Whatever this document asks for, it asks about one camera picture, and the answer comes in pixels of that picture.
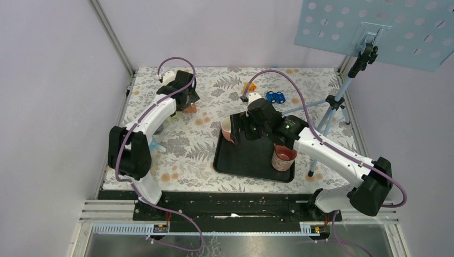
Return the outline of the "salmon pink ceramic mug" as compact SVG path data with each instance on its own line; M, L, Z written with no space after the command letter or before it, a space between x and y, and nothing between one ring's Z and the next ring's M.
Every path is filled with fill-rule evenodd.
M231 139L231 129L232 129L232 127L231 127L230 117L225 117L221 121L222 135L223 135L225 140L227 140L228 142L234 143L234 140Z

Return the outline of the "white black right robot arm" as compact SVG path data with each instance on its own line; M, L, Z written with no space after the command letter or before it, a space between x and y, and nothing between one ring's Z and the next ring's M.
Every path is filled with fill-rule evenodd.
M239 144L266 138L309 155L348 181L335 189L319 189L311 196L307 213L319 221L328 213L354 208L367 216L376 216L392 189L391 165L380 157L371 158L349 151L316 132L306 121L294 115L283 116L263 98L250 102L247 110L230 115L231 139Z

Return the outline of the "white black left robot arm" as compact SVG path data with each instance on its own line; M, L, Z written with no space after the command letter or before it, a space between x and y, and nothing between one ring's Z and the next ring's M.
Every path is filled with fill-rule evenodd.
M108 166L119 182L130 183L139 200L146 203L146 214L160 220L166 206L160 202L162 191L149 173L152 165L150 145L163 122L177 111L187 109L199 97L195 74L183 70L160 76L162 86L152 103L127 125L114 126L109 132Z

